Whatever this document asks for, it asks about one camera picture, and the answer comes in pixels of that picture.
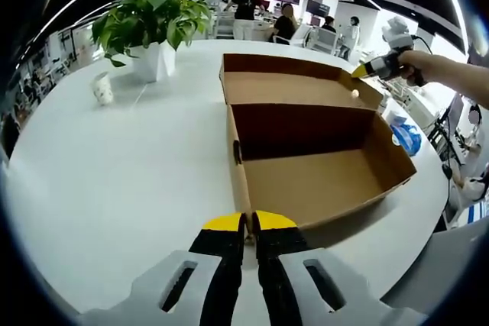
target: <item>potted plant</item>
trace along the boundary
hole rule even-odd
[[[189,46],[209,20],[205,0],[119,0],[94,22],[92,36],[113,66],[124,66],[114,56],[125,54],[134,58],[136,74],[152,82],[174,71],[178,46]]]

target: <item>white plant pot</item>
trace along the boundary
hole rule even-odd
[[[108,72],[98,74],[90,85],[92,87],[93,94],[97,98],[100,105],[108,105],[114,101],[112,85],[110,84]]]
[[[145,49],[132,47],[131,55],[134,74],[142,82],[164,81],[175,71],[175,50],[165,41],[161,45],[153,42]]]

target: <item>cardboard box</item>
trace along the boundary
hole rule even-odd
[[[239,211],[312,227],[378,202],[416,172],[376,112],[381,95],[342,69],[225,54],[220,76]]]

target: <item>green leaves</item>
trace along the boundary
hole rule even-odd
[[[122,61],[110,59],[110,62],[112,63],[113,66],[116,68],[120,68],[121,66],[125,66],[125,64]]]
[[[112,65],[120,67],[124,63],[112,57],[118,53],[133,57],[131,47],[148,48],[165,40],[175,50],[182,42],[190,45],[197,31],[209,27],[210,18],[205,0],[121,0],[94,22],[92,36]]]

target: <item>white table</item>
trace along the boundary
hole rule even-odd
[[[8,171],[12,224],[40,273],[77,310],[120,302],[135,277],[172,250],[187,249],[204,222],[235,210],[219,81],[223,53],[352,69],[298,47],[196,41],[179,49],[169,85],[143,90],[131,80],[113,82],[111,107],[97,107],[89,87],[93,76],[111,68],[108,61],[66,76],[23,130]],[[115,74],[129,72],[127,66]],[[370,224],[331,247],[367,277],[377,297],[417,258],[447,199],[441,163],[425,137],[413,162],[417,174],[375,207]],[[234,325],[268,323],[251,251]]]

